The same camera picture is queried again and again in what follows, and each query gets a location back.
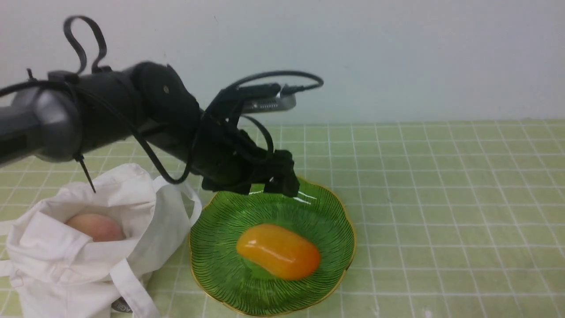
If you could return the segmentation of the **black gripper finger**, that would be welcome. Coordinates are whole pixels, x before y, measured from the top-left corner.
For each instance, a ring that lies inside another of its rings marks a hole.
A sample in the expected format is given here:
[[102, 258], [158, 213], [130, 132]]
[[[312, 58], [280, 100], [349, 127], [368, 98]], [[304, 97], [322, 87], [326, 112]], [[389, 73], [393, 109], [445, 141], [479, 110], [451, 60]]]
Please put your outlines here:
[[222, 191], [236, 193], [240, 195], [248, 195], [252, 187], [252, 179], [240, 179], [238, 181], [221, 184], [212, 180], [210, 177], [202, 176], [202, 189], [218, 193]]
[[268, 180], [264, 185], [265, 193], [281, 194], [285, 197], [296, 197], [299, 180], [294, 171], [295, 161], [287, 150], [275, 150], [267, 163]]

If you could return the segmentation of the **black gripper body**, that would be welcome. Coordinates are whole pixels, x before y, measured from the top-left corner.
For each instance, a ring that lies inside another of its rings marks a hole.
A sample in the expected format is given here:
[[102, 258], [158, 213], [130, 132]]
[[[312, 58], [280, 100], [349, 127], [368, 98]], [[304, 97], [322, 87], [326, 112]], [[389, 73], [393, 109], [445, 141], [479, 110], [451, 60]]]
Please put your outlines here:
[[251, 117], [250, 121], [267, 138], [267, 149], [237, 125], [204, 113], [192, 140], [192, 171], [221, 184], [247, 178], [257, 183], [256, 169], [271, 157], [271, 136], [257, 120]]

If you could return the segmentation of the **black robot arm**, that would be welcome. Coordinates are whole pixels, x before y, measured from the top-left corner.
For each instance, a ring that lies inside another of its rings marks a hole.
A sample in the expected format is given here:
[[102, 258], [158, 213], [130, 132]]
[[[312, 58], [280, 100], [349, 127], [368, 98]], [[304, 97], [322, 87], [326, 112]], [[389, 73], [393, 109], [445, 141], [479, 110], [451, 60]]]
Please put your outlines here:
[[277, 150], [266, 127], [249, 117], [270, 102], [293, 105], [299, 85], [250, 82], [301, 71], [268, 71], [223, 88], [206, 109], [171, 66], [139, 63], [79, 76], [53, 71], [1, 89], [15, 94], [1, 108], [1, 165], [35, 156], [49, 163], [83, 162], [85, 154], [133, 137], [169, 183], [190, 174], [203, 188], [246, 195], [255, 184], [294, 197], [299, 180], [290, 151]]

